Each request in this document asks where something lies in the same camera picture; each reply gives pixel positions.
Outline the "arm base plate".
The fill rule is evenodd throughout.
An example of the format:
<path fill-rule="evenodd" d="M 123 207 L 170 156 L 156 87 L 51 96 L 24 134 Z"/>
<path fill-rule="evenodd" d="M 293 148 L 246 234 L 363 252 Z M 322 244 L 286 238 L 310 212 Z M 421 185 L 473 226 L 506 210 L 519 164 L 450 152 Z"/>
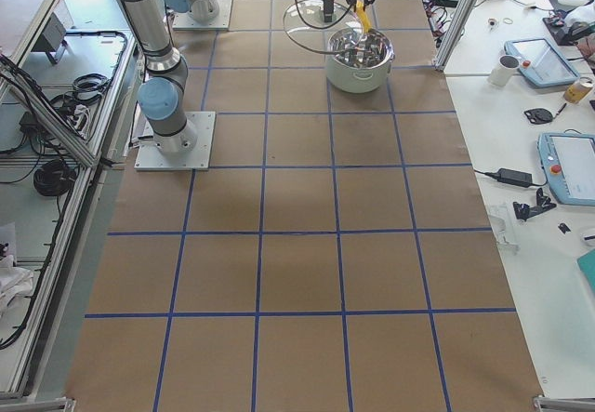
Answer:
<path fill-rule="evenodd" d="M 177 13 L 173 29 L 177 31 L 227 31 L 231 22 L 233 0 L 197 0 L 186 13 Z"/>
<path fill-rule="evenodd" d="M 186 112 L 185 128 L 175 136 L 155 135 L 148 122 L 135 162 L 138 171 L 207 170 L 216 123 L 215 112 Z"/>

